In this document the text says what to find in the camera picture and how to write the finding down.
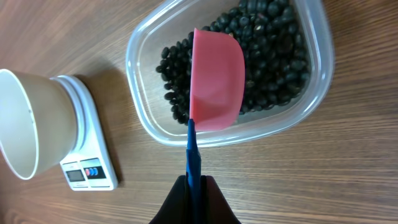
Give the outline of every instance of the blue handle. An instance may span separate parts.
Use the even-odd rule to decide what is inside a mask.
[[[187,176],[189,196],[192,208],[193,223],[201,222],[201,192],[200,192],[200,169],[201,159],[197,145],[197,134],[195,123],[192,119],[188,121],[188,145],[187,145]]]

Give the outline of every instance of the digital display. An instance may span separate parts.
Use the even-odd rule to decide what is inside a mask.
[[[83,173],[80,170],[67,171],[67,176],[70,182],[85,181]]]

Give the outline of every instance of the scale control panel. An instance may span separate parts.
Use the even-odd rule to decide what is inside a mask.
[[[62,169],[73,190],[114,189],[108,172],[98,158],[62,164]]]

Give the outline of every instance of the tabletop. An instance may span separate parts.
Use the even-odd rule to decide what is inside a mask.
[[[161,0],[0,1],[0,67],[79,74],[93,94],[120,180],[74,192],[59,166],[29,181],[0,156],[0,223],[148,223],[185,174],[137,117],[124,68],[135,26]],[[201,149],[242,223],[398,223],[398,1],[324,0],[331,88],[305,121],[270,137]]]

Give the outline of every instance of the cup rim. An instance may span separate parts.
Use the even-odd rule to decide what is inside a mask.
[[[39,137],[38,137],[38,134],[37,134],[36,119],[35,119],[35,116],[34,116],[34,112],[33,112],[32,105],[31,105],[31,103],[30,103],[29,97],[27,96],[27,93],[26,93],[26,91],[25,91],[25,88],[23,87],[22,83],[19,81],[18,77],[17,77],[12,71],[10,71],[10,70],[8,70],[8,69],[5,69],[5,68],[4,68],[4,69],[0,69],[0,73],[2,73],[2,72],[6,72],[8,75],[11,75],[11,77],[12,77],[13,79],[15,79],[15,81],[16,81],[16,82],[18,83],[18,85],[19,85],[19,88],[20,88],[21,91],[22,91],[22,94],[23,94],[24,97],[25,97],[25,101],[26,101],[26,103],[27,103],[28,108],[31,110],[30,117],[31,117],[32,121],[34,121],[34,122],[32,123],[32,125],[33,125],[33,130],[34,130],[34,135],[35,135],[35,151],[36,151],[35,164],[34,164],[34,168],[33,168],[32,173],[31,173],[28,177],[24,177],[24,176],[20,175],[20,174],[15,170],[14,166],[10,163],[10,161],[9,161],[9,159],[8,159],[8,157],[7,157],[7,153],[6,153],[6,150],[4,149],[4,146],[2,145],[1,139],[0,139],[0,150],[1,150],[2,154],[3,154],[4,159],[5,159],[6,162],[7,162],[7,165],[10,167],[10,170],[12,170],[12,172],[13,172],[18,178],[20,178],[20,179],[22,179],[22,180],[29,180],[29,179],[31,179],[31,178],[35,175],[35,173],[37,172],[37,168],[38,168],[38,166],[39,166]]]

